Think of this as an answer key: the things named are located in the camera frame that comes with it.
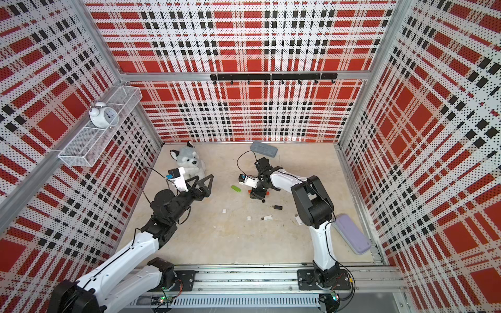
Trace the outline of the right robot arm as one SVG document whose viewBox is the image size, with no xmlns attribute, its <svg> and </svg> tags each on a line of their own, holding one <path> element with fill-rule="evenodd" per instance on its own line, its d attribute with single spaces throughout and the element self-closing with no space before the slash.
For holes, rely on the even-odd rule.
<svg viewBox="0 0 501 313">
<path fill-rule="evenodd" d="M 332 288 L 341 273 L 333 253 L 331 224 L 335 221 L 334 205 L 317 176 L 298 177 L 280 166 L 272 167 L 263 157 L 254 163 L 256 177 L 240 174 L 239 183 L 251 188 L 250 198 L 265 202 L 268 190 L 291 193 L 297 215 L 309 228 L 314 250 L 314 279 L 323 289 Z"/>
</svg>

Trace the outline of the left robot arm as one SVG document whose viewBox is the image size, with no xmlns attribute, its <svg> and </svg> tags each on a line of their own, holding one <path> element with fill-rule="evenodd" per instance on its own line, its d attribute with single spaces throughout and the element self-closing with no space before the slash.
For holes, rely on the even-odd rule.
<svg viewBox="0 0 501 313">
<path fill-rule="evenodd" d="M 53 290 L 48 312 L 120 312 L 142 294 L 176 281 L 174 265 L 154 258 L 136 274 L 140 263 L 160 250 L 175 234 L 180 218 L 195 201 L 210 197 L 213 175 L 174 179 L 176 190 L 159 191 L 150 220 L 133 240 L 107 261 L 74 282 L 64 280 Z"/>
</svg>

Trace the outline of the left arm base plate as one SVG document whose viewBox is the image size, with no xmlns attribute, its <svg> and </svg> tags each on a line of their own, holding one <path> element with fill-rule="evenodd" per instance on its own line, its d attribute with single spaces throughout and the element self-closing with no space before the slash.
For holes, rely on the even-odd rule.
<svg viewBox="0 0 501 313">
<path fill-rule="evenodd" d="M 193 290 L 195 276 L 197 272 L 193 270 L 180 271 L 175 270 L 172 275 L 167 278 L 166 282 L 160 283 L 156 288 L 149 292 L 191 292 Z"/>
</svg>

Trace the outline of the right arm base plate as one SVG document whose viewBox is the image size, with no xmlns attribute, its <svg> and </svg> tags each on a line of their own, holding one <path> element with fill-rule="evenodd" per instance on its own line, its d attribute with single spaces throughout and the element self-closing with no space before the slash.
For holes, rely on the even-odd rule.
<svg viewBox="0 0 501 313">
<path fill-rule="evenodd" d="M 325 273 L 317 269 L 300 269 L 297 270 L 297 283 L 301 291 L 351 290 L 351 283 L 346 270 L 334 270 L 332 273 Z"/>
</svg>

